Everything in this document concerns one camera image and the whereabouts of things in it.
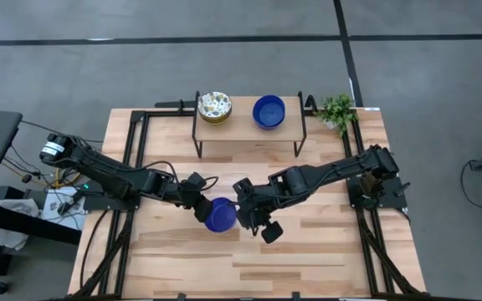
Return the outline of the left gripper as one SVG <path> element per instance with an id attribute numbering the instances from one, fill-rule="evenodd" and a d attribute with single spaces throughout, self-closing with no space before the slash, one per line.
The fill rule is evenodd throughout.
<path id="1" fill-rule="evenodd" d="M 205 223 L 208 216 L 213 209 L 212 202 L 218 202 L 223 198 L 222 191 L 210 191 L 206 196 L 219 197 L 205 197 L 202 194 L 202 189 L 206 186 L 207 181 L 198 173 L 193 172 L 186 180 L 178 184 L 177 190 L 174 194 L 176 198 L 174 204 L 176 207 L 184 209 L 193 209 L 194 216 L 200 223 Z"/>

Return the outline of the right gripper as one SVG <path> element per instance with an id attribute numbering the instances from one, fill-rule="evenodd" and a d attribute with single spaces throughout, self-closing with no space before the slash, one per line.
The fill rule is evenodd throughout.
<path id="1" fill-rule="evenodd" d="M 237 195 L 236 217 L 239 224 L 249 229 L 255 237 L 263 227 L 261 237 L 267 244 L 276 241 L 283 229 L 278 222 L 271 222 L 271 213 L 278 209 L 275 189 L 271 183 L 253 185 L 249 178 L 244 178 L 233 185 Z"/>

